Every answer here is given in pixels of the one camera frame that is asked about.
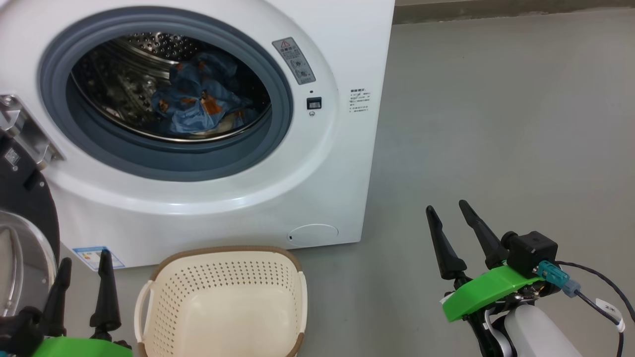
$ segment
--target door hinge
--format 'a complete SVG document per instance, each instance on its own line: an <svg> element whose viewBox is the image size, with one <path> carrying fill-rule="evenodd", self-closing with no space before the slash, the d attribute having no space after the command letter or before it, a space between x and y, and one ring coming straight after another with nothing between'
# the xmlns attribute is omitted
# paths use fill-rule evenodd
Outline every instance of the door hinge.
<svg viewBox="0 0 635 357"><path fill-rule="evenodd" d="M53 160L64 160L22 103L13 95L0 95L0 129L20 144L42 170Z"/></svg>

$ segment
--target gray floor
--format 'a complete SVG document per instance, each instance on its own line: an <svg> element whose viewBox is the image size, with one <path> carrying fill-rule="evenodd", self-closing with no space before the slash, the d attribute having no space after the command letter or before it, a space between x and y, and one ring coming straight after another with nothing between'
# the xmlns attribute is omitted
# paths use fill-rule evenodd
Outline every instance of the gray floor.
<svg viewBox="0 0 635 357"><path fill-rule="evenodd" d="M603 271L635 299L635 12L400 25L392 32L364 235L296 250L309 284L300 356L478 356L449 324L424 209L432 204L469 266L485 271L462 221L468 199L502 234L538 230L559 256ZM89 336L96 274L74 261L69 335ZM117 271L124 326L152 267ZM584 292L618 306L602 282ZM613 356L617 333L579 300L538 302L580 352ZM624 356L635 355L627 322Z"/></svg>

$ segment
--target white washing machine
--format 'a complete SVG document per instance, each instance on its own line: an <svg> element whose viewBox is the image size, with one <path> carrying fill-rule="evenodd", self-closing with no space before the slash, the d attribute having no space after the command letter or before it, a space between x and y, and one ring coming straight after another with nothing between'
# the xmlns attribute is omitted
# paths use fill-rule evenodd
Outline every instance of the white washing machine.
<svg viewBox="0 0 635 357"><path fill-rule="evenodd" d="M0 121L46 167L61 240L89 266L104 246L133 267L207 246L357 242L393 6L9 0ZM240 107L179 97L183 66L214 68ZM186 104L220 120L187 126Z"/></svg>

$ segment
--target perforated basket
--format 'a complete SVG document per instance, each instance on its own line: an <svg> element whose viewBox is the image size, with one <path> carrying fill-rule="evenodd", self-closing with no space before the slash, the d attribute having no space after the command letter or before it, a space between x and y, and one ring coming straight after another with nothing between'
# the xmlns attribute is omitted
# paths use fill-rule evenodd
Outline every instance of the perforated basket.
<svg viewBox="0 0 635 357"><path fill-rule="evenodd" d="M173 255L144 285L135 306L135 335L146 357L293 357L306 323L302 268L291 253L273 247Z"/></svg>

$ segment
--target black cable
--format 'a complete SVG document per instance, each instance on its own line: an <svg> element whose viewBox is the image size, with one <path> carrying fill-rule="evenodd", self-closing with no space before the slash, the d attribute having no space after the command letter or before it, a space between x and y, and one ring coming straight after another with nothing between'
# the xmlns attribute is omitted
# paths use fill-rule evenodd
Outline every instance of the black cable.
<svg viewBox="0 0 635 357"><path fill-rule="evenodd" d="M601 272L597 270L591 269L590 267L581 266L580 264L576 264L576 263L561 262L559 260L555 261L554 263L561 266L571 266L571 267L576 267L578 269L588 271L589 273L595 274L600 279L604 280L607 284L609 284L613 288L613 290L615 290L617 295L620 296L620 299L624 301L624 304L626 305L626 309L629 311L629 314L631 315L631 319L633 320L633 322L635 322L635 310L633 310L633 306L629 302L629 299L627 299L626 295L624 295L624 293L620 290L620 288L618 288L617 285L614 282L612 282L609 278L607 278L604 274L602 274Z"/></svg>
<svg viewBox="0 0 635 357"><path fill-rule="evenodd" d="M611 316L609 313L607 313L606 311L602 310L599 306L595 305L593 303L593 301L591 301L588 297L586 297L582 292L580 292L580 290L576 290L575 291L575 295L578 295L582 300L584 300L584 302L586 302L589 306L593 307L597 312L599 312L600 314L602 314L602 316L604 316L605 318L608 318L609 320L611 320L612 323L615 324L615 326L620 325L620 322L617 321L616 318L614 318L613 316ZM624 332L620 332L620 337L619 337L619 341L617 342L617 357L622 357L622 350L624 349Z"/></svg>
<svg viewBox="0 0 635 357"><path fill-rule="evenodd" d="M620 332L620 342L617 343L617 357L621 357L624 349L624 332Z"/></svg>
<svg viewBox="0 0 635 357"><path fill-rule="evenodd" d="M580 292L580 290L576 290L575 291L575 295L578 295L580 298L582 298L582 300L584 300L584 302L586 302L589 306L593 307L597 312L601 313L602 316L604 316L605 318L608 318L609 320L611 320L611 322L617 326L620 324L619 321L617 321L616 318L614 318L613 316L611 316L609 313L607 313L606 311L602 310L599 306L595 305L595 303L593 301L591 301L588 297L586 297L582 292Z"/></svg>

